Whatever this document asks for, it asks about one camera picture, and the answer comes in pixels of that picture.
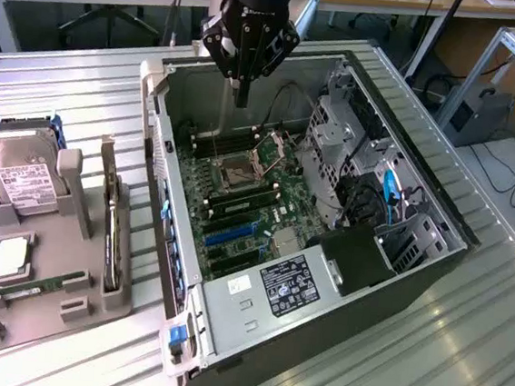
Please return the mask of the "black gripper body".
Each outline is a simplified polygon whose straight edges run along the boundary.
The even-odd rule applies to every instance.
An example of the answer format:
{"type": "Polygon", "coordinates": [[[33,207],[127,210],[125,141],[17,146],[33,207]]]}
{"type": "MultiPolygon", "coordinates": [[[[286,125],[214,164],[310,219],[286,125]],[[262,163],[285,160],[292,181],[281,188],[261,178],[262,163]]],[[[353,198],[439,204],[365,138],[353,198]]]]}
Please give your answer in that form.
{"type": "Polygon", "coordinates": [[[291,0],[223,0],[221,15],[233,42],[239,45],[240,73],[245,76],[246,66],[254,50],[255,32],[261,24],[273,25],[274,32],[288,23],[291,0]]]}

